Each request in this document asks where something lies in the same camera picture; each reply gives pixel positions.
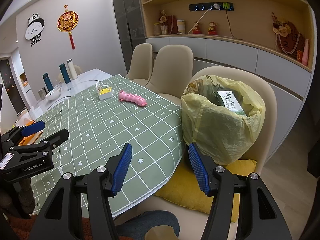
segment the checkered tablecloth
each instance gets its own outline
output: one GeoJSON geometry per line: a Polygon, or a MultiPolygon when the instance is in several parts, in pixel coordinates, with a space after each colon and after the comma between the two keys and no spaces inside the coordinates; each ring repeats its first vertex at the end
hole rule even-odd
{"type": "MultiPolygon", "coordinates": [[[[65,172],[90,173],[119,155],[126,142],[132,145],[132,161],[121,192],[109,198],[113,216],[141,202],[173,174],[179,163],[183,138],[181,107],[120,75],[103,83],[115,90],[115,96],[99,100],[94,87],[58,104],[39,120],[46,127],[40,139],[66,128],[69,139],[56,149],[54,169],[31,179],[38,213],[44,201],[65,172]],[[119,90],[144,97],[147,107],[120,102],[119,90]]],[[[82,196],[83,216],[88,216],[86,194],[82,196]]]]}

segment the pink caterpillar toy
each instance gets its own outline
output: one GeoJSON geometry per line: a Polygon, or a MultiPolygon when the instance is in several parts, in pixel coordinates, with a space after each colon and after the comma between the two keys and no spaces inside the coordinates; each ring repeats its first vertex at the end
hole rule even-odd
{"type": "Polygon", "coordinates": [[[142,98],[141,96],[133,95],[133,94],[127,94],[123,90],[120,90],[119,100],[130,101],[130,102],[136,103],[139,106],[147,106],[147,102],[144,98],[142,98]]]}

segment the white bowl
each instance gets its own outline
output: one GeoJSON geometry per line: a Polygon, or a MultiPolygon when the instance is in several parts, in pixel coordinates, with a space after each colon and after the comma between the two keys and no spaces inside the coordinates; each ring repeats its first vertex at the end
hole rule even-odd
{"type": "Polygon", "coordinates": [[[46,96],[45,98],[48,101],[54,101],[56,100],[61,94],[61,87],[56,87],[53,90],[51,90],[46,96]]]}

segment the panda head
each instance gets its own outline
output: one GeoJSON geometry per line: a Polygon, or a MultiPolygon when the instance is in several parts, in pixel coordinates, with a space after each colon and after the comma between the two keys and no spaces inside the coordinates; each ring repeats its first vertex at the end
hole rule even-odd
{"type": "Polygon", "coordinates": [[[35,19],[39,19],[40,18],[40,14],[38,13],[34,13],[28,20],[29,20],[29,24],[34,21],[35,19]]]}

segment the jeans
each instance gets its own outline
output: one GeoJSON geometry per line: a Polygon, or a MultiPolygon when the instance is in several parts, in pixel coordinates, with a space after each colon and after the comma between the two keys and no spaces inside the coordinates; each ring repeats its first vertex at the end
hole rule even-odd
{"type": "Polygon", "coordinates": [[[144,240],[144,236],[150,228],[163,225],[172,227],[175,235],[179,236],[180,226],[178,219],[174,214],[162,210],[146,211],[122,225],[116,226],[116,230],[119,236],[131,237],[134,240],[144,240]]]}

